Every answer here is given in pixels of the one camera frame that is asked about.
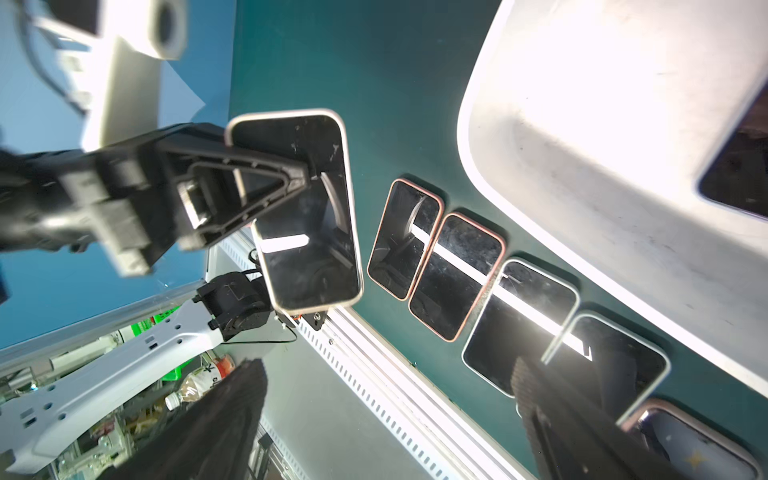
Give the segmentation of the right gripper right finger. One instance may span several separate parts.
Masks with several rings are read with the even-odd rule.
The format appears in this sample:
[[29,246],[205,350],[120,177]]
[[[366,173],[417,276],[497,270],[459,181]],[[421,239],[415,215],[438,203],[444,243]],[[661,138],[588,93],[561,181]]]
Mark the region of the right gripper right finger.
[[539,360],[521,357],[511,377],[541,479],[681,479]]

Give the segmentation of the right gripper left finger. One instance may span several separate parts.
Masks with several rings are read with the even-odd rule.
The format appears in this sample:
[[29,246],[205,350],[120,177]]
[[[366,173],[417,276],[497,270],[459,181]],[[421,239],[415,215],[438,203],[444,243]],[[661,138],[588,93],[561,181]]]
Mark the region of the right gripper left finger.
[[239,365],[102,479],[244,479],[266,400],[261,360]]

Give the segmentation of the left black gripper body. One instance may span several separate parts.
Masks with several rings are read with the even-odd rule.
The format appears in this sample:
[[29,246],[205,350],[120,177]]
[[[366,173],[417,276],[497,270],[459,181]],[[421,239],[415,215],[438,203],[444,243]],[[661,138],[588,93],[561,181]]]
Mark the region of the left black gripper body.
[[1,151],[1,249],[98,243],[121,277],[149,275],[177,240],[155,131],[98,150]]

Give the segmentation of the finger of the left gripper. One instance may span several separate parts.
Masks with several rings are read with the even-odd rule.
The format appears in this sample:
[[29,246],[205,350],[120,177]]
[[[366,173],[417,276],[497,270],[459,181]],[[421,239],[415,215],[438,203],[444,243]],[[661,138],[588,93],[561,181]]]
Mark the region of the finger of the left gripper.
[[185,124],[155,144],[172,202],[177,244],[207,249],[308,188],[305,163],[229,146],[209,123]]

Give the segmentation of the phone light pink case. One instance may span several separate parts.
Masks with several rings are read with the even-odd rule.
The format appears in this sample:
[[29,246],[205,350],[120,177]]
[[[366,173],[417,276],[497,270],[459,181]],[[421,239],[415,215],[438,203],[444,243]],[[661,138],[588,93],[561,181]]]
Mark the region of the phone light pink case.
[[617,424],[671,371],[660,347],[589,312],[569,323],[544,364]]

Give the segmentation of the phone cream case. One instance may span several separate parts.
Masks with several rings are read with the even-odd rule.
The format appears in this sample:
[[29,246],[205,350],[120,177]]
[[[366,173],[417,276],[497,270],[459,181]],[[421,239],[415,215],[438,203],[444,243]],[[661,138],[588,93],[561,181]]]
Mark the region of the phone cream case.
[[225,142],[308,171],[303,191],[251,226],[274,308],[301,315],[356,303],[363,267],[341,117],[328,109],[241,114],[226,126]]

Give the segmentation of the phone beige case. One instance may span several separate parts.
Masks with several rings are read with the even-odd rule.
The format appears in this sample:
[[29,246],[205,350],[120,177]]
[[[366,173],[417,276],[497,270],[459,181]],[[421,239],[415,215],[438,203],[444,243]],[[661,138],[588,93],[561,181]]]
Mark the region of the phone beige case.
[[644,401],[621,429],[688,479],[765,477],[749,451],[670,402]]

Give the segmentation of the phone white case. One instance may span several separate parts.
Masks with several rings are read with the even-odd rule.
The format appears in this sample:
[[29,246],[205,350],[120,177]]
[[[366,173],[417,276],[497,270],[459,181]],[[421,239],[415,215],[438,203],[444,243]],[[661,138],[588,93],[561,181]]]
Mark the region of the phone white case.
[[578,289],[522,258],[506,260],[462,351],[467,368],[502,395],[518,359],[541,359],[580,305]]

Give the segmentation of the phone coral case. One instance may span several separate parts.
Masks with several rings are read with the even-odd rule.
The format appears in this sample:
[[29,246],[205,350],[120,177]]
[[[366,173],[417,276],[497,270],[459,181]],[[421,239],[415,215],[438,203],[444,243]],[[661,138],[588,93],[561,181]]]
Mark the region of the phone coral case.
[[442,198],[404,178],[393,181],[367,266],[370,279],[407,300],[444,214]]

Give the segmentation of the phone salmon case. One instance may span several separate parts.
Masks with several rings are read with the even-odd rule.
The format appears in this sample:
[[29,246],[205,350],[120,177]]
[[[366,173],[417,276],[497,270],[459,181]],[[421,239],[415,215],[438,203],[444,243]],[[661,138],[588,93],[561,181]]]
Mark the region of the phone salmon case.
[[698,185],[707,199],[767,217],[767,85],[764,85]]

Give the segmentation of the white plastic storage box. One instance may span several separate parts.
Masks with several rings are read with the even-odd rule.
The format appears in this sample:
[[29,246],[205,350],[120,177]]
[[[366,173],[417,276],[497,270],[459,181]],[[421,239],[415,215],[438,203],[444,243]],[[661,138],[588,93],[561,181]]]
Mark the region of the white plastic storage box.
[[545,247],[765,394],[767,217],[698,189],[764,85],[763,1],[504,1],[460,159]]

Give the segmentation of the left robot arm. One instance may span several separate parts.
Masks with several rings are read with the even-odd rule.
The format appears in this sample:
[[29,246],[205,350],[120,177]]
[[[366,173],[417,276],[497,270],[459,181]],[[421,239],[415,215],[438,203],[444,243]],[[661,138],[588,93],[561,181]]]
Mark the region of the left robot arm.
[[[157,130],[86,153],[1,155],[3,251],[99,243],[119,274],[149,274],[173,245],[211,247],[303,192],[307,166],[229,147],[210,124]],[[198,288],[159,326],[1,410],[9,471],[34,474],[89,427],[173,367],[272,313],[264,280],[228,273]]]

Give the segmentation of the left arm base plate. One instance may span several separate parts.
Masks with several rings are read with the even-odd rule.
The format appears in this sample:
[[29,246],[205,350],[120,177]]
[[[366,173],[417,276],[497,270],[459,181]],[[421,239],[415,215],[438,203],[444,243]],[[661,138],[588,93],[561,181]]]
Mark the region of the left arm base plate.
[[314,331],[320,331],[328,319],[328,311],[321,310],[316,312],[304,313],[293,317],[296,323],[304,321]]

